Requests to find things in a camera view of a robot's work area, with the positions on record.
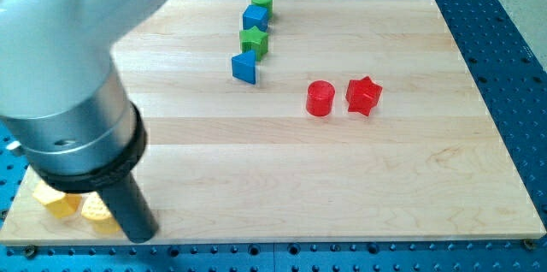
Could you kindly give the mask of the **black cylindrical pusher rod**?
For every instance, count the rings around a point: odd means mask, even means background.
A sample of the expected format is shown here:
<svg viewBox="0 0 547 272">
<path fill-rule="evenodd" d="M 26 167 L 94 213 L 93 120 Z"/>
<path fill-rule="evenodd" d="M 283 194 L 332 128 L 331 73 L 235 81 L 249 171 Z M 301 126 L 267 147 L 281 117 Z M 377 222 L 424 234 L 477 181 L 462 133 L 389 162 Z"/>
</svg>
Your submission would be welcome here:
<svg viewBox="0 0 547 272">
<path fill-rule="evenodd" d="M 131 242 L 140 244 L 154 237 L 158 223 L 132 174 L 97 193 Z"/>
</svg>

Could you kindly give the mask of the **black flange ring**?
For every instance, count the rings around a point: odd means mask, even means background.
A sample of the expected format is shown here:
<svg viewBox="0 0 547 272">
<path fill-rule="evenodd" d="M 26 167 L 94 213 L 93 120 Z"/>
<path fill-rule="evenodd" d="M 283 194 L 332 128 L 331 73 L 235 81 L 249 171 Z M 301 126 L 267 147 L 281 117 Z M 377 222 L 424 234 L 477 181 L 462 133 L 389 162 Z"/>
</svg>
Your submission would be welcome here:
<svg viewBox="0 0 547 272">
<path fill-rule="evenodd" d="M 145 152 L 147 132 L 138 108 L 132 103 L 136 116 L 136 127 L 129 143 L 124 150 L 110 163 L 94 168 L 90 172 L 77 175 L 59 175 L 40 168 L 32 163 L 32 169 L 45 182 L 56 190 L 68 193 L 96 192 L 125 179 Z"/>
</svg>

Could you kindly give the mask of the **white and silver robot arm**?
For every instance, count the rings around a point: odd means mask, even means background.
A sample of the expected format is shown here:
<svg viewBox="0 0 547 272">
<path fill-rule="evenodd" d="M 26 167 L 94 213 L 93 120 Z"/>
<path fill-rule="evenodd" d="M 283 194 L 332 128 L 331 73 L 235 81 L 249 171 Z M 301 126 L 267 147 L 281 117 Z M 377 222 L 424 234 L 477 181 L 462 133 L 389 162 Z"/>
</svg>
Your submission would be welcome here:
<svg viewBox="0 0 547 272">
<path fill-rule="evenodd" d="M 56 190 L 96 192 L 126 237 L 157 229 L 132 169 L 147 133 L 113 45 L 167 0 L 1 0 L 1 120 Z"/>
</svg>

